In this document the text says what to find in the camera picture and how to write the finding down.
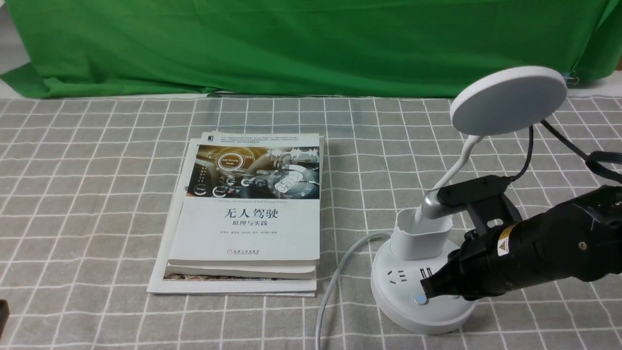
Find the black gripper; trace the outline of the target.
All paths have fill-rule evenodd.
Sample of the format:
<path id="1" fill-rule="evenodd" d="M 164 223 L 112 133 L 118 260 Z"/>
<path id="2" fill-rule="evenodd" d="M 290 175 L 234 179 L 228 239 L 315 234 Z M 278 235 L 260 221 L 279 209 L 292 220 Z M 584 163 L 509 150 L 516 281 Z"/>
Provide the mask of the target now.
<path id="1" fill-rule="evenodd" d="M 608 274 L 608 201 L 583 195 L 461 246 L 457 259 L 420 281 L 427 298 L 497 297 L 566 278 Z"/>

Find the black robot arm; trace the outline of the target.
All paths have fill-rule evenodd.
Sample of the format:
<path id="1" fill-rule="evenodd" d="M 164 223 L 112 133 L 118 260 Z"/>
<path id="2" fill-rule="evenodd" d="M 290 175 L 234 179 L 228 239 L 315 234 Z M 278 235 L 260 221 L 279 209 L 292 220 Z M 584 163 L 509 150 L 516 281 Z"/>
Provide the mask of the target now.
<path id="1" fill-rule="evenodd" d="M 426 297 L 478 300 L 574 278 L 621 272 L 621 187 L 604 185 L 523 219 L 505 192 L 512 178 L 487 175 L 434 189 L 417 218 L 467 212 L 474 229 L 421 281 Z"/>

